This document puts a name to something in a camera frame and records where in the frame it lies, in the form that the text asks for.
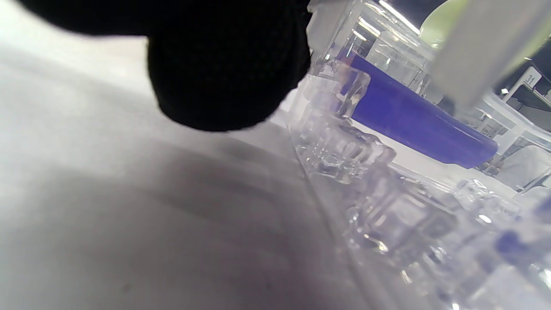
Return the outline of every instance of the plastic compartment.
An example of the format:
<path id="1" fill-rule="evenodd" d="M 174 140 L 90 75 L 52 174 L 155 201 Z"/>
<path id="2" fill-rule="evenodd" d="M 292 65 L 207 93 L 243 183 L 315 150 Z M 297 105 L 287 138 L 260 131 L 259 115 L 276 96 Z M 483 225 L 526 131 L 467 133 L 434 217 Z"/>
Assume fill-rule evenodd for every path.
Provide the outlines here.
<path id="1" fill-rule="evenodd" d="M 383 31 L 369 50 L 365 60 L 404 84 L 416 93 L 422 93 L 430 79 L 427 72 L 432 54 L 423 49 L 419 40 Z"/>
<path id="2" fill-rule="evenodd" d="M 373 6 L 340 6 L 344 17 L 327 50 L 314 52 L 288 122 L 298 159 L 366 295 L 380 301 L 379 309 L 549 308 L 543 276 L 551 274 L 551 249 L 535 245 L 550 238 L 551 221 L 533 216 L 549 192 L 514 188 L 520 180 L 507 185 L 482 169 L 522 155 L 511 149 L 522 139 L 545 147 L 547 135 L 519 122 L 495 97 L 487 96 L 470 120 L 454 119 L 416 94 L 407 74 L 391 77 L 388 60 L 420 63 L 400 44 L 384 46 L 390 52 L 362 50 L 359 23 L 377 30 L 371 29 L 379 36 L 372 48 L 387 44 L 386 35 L 375 42 L 389 29 L 413 35 L 384 14 L 370 15 Z M 418 73 L 429 63 L 421 62 Z M 520 231 L 533 238 L 523 230 L 530 226 L 538 227 L 537 238 L 511 238 Z"/>

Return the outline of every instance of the clear plastic tray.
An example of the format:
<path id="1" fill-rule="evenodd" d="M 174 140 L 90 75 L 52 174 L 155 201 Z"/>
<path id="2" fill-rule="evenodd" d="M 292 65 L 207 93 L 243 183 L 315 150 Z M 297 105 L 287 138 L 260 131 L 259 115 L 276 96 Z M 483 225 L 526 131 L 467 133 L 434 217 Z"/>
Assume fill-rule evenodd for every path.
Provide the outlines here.
<path id="1" fill-rule="evenodd" d="M 547 134 L 491 95 L 471 119 L 424 100 L 416 93 L 422 83 L 412 81 L 419 74 L 428 81 L 430 57 L 401 48 L 415 41 L 400 25 L 392 29 L 402 36 L 385 37 L 379 27 L 388 29 L 381 22 L 388 19 L 365 13 L 373 5 L 348 3 L 352 11 L 327 53 L 314 53 L 288 121 L 297 157 L 366 294 L 379 309 L 549 308 L 551 248 L 541 246 L 551 236 L 551 212 L 541 206 L 549 192 L 518 179 L 506 184 L 488 169 L 500 156 L 522 156 L 519 145 L 546 148 Z M 373 53 L 355 48 L 360 23 L 379 31 L 372 29 L 380 38 Z M 388 38 L 406 39 L 383 52 Z M 388 60 L 415 74 L 385 67 Z"/>

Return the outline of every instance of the white surface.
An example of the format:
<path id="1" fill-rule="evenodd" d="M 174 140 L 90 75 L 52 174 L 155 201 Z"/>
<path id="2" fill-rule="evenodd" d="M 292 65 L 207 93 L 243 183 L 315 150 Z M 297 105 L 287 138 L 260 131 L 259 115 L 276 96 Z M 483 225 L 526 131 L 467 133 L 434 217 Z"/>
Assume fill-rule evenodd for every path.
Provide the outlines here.
<path id="1" fill-rule="evenodd" d="M 505 158 L 501 171 L 495 178 L 512 188 L 524 187 L 541 177 L 551 168 L 551 154 L 546 150 L 530 145 Z"/>
<path id="2" fill-rule="evenodd" d="M 281 127 L 173 124 L 145 76 L 93 79 L 140 57 L 13 8 L 0 1 L 1 309 L 369 309 Z"/>

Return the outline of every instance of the printed number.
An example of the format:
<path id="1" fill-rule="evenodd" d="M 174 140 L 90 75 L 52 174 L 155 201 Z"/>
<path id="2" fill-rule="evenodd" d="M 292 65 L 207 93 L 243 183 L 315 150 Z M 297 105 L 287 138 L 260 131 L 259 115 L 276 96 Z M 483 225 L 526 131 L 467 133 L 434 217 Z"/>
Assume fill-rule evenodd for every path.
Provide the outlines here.
<path id="1" fill-rule="evenodd" d="M 524 82 L 528 85 L 532 85 L 532 83 L 534 82 L 536 78 L 534 76 L 532 76 L 531 74 L 524 80 Z"/>

